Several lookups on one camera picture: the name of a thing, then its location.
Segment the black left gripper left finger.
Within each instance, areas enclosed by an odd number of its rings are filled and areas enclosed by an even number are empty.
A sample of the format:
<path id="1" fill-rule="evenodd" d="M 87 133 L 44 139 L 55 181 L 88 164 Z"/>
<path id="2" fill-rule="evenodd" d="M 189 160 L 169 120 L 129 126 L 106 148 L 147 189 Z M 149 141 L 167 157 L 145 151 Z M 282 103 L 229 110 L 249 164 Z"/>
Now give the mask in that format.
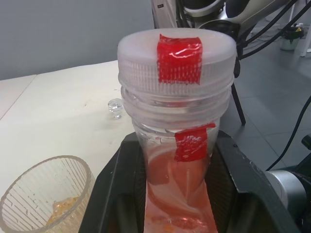
<path id="1" fill-rule="evenodd" d="M 98 175 L 79 231 L 141 233 L 145 201 L 144 158 L 136 134 L 131 133 Z"/>

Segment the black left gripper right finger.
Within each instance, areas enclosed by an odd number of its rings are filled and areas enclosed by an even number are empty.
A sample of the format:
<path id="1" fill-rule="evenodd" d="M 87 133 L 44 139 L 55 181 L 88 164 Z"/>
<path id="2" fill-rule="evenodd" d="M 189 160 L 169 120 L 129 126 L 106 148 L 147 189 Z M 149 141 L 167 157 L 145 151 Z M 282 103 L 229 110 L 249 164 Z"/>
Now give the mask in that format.
<path id="1" fill-rule="evenodd" d="M 299 232 L 264 172 L 222 131 L 205 182 L 218 232 Z"/>

